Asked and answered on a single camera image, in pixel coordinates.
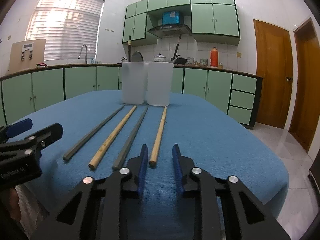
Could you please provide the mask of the person's hand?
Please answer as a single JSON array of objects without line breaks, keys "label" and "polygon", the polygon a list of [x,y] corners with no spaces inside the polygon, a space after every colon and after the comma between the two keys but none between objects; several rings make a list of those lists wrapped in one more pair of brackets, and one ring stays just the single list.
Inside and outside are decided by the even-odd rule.
[{"label": "person's hand", "polygon": [[19,206],[19,196],[17,194],[17,192],[13,189],[10,190],[9,193],[9,213],[11,218],[16,221],[16,222],[20,222],[21,220],[21,211],[20,211],[20,206]]}]

